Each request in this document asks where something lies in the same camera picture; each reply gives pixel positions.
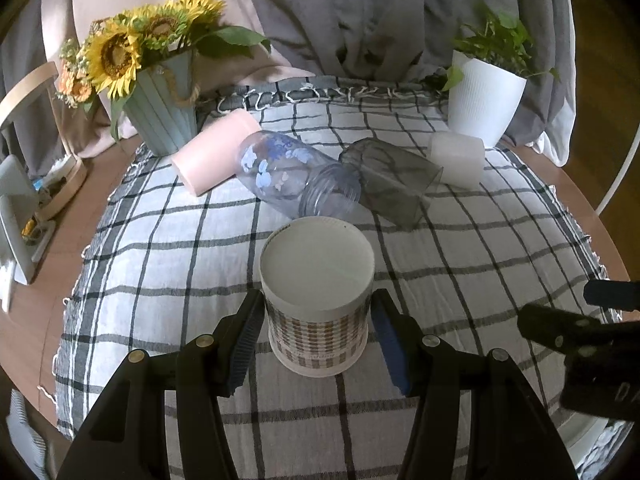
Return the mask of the houndstooth paper cup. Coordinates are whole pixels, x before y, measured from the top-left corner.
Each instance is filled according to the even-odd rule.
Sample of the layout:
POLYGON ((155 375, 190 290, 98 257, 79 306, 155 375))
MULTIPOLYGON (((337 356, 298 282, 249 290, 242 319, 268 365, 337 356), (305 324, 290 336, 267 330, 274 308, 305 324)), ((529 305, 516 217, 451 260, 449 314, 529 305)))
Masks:
POLYGON ((311 378, 343 373, 366 348, 375 258, 360 230, 307 217, 274 231, 259 256, 268 338, 277 359, 311 378))

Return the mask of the white frosted cup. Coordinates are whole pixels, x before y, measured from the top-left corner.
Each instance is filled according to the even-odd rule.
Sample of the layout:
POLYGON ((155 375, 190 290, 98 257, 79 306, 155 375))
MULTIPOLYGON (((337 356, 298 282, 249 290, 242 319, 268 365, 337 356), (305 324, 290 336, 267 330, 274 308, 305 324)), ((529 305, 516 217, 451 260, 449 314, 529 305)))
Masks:
POLYGON ((442 167, 443 184, 465 190, 474 190, 480 185, 485 162, 482 140, 449 131, 434 132, 427 158, 442 167))

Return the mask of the dark grey glass cup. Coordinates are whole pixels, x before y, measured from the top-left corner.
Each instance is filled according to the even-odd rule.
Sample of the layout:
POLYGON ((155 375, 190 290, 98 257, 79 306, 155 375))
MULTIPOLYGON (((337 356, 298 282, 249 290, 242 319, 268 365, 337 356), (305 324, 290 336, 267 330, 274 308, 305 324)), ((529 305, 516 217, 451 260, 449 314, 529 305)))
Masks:
POLYGON ((338 160, 357 174, 360 205, 406 231, 425 217, 444 170, 423 156, 376 139, 353 143, 338 160))

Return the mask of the pink cup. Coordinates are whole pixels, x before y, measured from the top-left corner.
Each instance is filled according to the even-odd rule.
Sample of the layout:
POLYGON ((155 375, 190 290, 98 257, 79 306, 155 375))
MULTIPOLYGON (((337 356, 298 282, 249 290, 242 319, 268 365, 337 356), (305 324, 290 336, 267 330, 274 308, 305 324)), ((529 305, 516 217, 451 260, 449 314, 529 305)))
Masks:
POLYGON ((234 110, 171 155, 171 165, 186 189, 201 196, 234 175, 240 145, 259 130, 259 122, 249 112, 234 110))

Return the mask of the clear blue floral cup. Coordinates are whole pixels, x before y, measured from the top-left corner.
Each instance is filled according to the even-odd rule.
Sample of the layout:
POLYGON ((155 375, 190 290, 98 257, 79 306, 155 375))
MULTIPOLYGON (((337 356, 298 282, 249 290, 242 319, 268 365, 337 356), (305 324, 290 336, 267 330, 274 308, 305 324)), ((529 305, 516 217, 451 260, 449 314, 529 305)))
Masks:
POLYGON ((257 131, 236 153, 235 175, 258 200, 288 218, 345 219, 359 202, 354 170, 284 133, 257 131))

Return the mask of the checked tablecloth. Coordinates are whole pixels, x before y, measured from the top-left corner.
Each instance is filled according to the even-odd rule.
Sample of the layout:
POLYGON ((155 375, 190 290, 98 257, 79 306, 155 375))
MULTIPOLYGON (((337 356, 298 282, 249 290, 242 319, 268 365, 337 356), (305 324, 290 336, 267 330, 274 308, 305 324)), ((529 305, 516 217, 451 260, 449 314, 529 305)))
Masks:
MULTIPOLYGON (((198 104, 204 120, 236 108, 331 157, 367 138, 424 153, 445 129, 442 106, 414 84, 290 79, 219 90, 198 104)), ((560 405, 562 356, 523 339, 516 312, 548 304, 600 320, 616 314, 585 303, 585 282, 604 278, 605 268, 552 188, 518 156, 487 151, 480 186, 441 186, 412 231, 367 210, 352 222, 373 248, 375 285, 425 333, 461 351, 506 350, 555 426, 576 422, 560 405)), ((168 159, 140 148, 65 304, 54 366, 58 430, 77 434, 129 351, 176 351, 238 310, 259 284, 262 246, 284 224, 237 180, 192 195, 168 159)), ((262 339, 244 385, 220 410, 243 479, 393 479, 416 401, 393 386, 375 338, 345 373, 320 379, 292 373, 262 339)))

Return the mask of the white shelf unit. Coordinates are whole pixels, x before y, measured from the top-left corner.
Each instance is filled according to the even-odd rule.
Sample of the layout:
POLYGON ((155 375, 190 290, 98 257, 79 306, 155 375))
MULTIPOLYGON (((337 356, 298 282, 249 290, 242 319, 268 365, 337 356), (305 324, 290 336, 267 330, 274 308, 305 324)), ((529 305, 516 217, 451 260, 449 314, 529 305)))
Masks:
POLYGON ((53 220, 36 223, 36 240, 27 244, 22 231, 35 218, 39 197, 14 155, 1 163, 1 309, 10 312, 14 284, 29 285, 50 243, 53 220))

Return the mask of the white ribbed plant pot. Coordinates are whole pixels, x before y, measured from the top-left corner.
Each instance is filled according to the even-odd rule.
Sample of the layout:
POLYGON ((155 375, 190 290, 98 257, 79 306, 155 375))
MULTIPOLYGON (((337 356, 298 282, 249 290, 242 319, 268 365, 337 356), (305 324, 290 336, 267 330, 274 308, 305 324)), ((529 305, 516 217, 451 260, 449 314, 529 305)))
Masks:
POLYGON ((457 50, 451 68, 462 78, 449 89, 449 129, 494 148, 520 105, 526 79, 457 50))

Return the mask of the pale green ribbed vase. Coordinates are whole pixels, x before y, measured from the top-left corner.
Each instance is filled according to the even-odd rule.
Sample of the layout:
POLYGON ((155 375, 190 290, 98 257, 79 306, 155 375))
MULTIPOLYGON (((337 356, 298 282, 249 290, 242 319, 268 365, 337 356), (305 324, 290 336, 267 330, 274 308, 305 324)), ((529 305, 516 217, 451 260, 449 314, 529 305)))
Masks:
POLYGON ((192 50, 137 73, 124 113, 158 157, 177 153, 198 133, 195 102, 200 87, 192 76, 192 50))

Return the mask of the green potted plant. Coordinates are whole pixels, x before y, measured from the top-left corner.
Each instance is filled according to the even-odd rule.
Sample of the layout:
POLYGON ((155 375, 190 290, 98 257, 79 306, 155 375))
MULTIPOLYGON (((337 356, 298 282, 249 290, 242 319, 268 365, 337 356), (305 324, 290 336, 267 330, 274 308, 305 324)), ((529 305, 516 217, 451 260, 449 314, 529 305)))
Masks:
POLYGON ((503 10, 492 10, 485 0, 470 0, 470 3, 474 16, 482 18, 483 23, 460 22, 458 31, 449 41, 454 52, 524 79, 549 74, 562 82, 556 67, 536 69, 532 55, 533 38, 519 18, 503 10))

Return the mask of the sunflower bouquet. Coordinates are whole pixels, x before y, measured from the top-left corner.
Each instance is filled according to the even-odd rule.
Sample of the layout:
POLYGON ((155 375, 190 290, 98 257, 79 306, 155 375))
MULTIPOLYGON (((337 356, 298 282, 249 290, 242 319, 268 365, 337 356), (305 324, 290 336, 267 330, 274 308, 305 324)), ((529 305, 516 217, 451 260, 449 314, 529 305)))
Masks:
POLYGON ((102 92, 128 98, 138 73, 184 51, 214 60, 271 51, 259 32, 225 23, 224 10, 224 0, 167 0, 92 22, 84 41, 70 38, 61 47, 56 96, 69 108, 86 108, 102 92))

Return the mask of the grey blanket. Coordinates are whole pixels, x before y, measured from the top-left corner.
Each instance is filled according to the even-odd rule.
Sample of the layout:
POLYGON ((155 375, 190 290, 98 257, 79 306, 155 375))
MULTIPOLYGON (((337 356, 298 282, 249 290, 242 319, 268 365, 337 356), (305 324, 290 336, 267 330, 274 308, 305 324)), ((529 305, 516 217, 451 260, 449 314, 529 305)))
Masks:
MULTIPOLYGON (((479 25, 470 0, 252 0, 262 32, 292 66, 309 75, 385 82, 422 82, 451 61, 459 23, 479 25)), ((554 66, 562 82, 530 78, 506 129, 515 145, 531 145, 563 166, 576 117, 575 26, 570 0, 485 0, 517 15, 533 38, 537 70, 554 66)), ((30 0, 1 39, 1 88, 9 91, 49 61, 41 0, 30 0)))

